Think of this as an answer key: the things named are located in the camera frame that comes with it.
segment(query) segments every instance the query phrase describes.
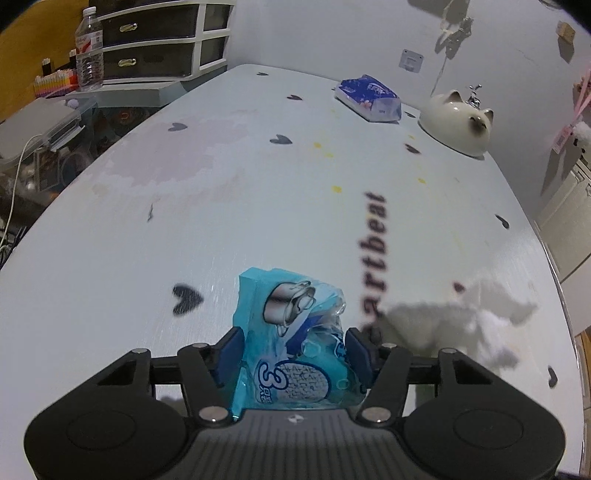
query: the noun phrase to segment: white wall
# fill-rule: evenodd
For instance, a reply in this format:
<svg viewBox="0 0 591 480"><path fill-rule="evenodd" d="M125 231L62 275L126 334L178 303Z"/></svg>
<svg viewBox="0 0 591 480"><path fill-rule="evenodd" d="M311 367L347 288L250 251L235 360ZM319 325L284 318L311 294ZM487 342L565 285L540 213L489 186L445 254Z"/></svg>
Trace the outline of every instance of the white wall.
<svg viewBox="0 0 591 480"><path fill-rule="evenodd" d="M367 73L420 107L445 59L435 46L447 1L240 0L230 66L257 63L336 80ZM484 84L482 107L495 111L489 150L525 212L535 215L560 185L555 165L558 175L541 197L550 145L571 120L572 84L583 73L591 37L564 11L537 0L471 0L467 15L475 19L472 36L447 61L435 93L456 88L464 97L465 86ZM577 31L570 64L560 57L559 20ZM404 48L424 56L419 74L398 67Z"/></svg>

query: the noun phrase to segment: drawer handle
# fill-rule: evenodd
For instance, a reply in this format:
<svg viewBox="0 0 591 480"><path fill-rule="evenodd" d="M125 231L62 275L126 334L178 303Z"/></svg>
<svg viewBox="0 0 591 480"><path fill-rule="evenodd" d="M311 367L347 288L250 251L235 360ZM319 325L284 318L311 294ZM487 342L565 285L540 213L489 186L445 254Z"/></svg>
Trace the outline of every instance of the drawer handle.
<svg viewBox="0 0 591 480"><path fill-rule="evenodd" d="M120 67L133 67L138 61L136 59L123 59L119 61Z"/></svg>
<svg viewBox="0 0 591 480"><path fill-rule="evenodd" d="M121 33L123 32L132 32L133 30L137 30L138 29L138 24L137 23L128 23L127 25L121 25L119 27L119 31Z"/></svg>

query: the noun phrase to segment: colorful markers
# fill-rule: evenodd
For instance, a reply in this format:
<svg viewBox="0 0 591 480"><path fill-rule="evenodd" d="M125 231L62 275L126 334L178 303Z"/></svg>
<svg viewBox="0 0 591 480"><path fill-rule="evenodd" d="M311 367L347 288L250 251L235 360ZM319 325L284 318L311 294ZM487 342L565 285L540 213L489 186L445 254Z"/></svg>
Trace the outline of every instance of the colorful markers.
<svg viewBox="0 0 591 480"><path fill-rule="evenodd" d="M58 70L44 77L37 76L33 83L35 98L65 95L77 88L78 76L74 69Z"/></svg>

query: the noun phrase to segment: clear plastic container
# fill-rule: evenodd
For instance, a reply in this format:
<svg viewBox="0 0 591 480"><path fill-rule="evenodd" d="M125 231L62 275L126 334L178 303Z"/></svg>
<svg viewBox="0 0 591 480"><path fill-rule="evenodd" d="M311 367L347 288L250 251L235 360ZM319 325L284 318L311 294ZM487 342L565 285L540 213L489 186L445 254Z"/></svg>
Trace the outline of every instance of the clear plastic container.
<svg viewBox="0 0 591 480"><path fill-rule="evenodd" d="M103 85L103 26L96 18L96 7L85 8L76 29L76 70L80 90L93 90Z"/></svg>

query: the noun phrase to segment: blue plastic wrapper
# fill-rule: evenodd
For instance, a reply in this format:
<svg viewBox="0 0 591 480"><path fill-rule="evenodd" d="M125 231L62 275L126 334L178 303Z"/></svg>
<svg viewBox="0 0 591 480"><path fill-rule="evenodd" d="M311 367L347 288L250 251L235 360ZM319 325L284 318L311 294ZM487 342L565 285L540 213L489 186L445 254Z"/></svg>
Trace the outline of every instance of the blue plastic wrapper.
<svg viewBox="0 0 591 480"><path fill-rule="evenodd" d="M246 336L232 411L335 408L359 404L362 387L347 363L340 289L275 268L240 275L234 326Z"/></svg>
<svg viewBox="0 0 591 480"><path fill-rule="evenodd" d="M335 97L370 122L394 122L402 118L398 95L369 75L343 80Z"/></svg>

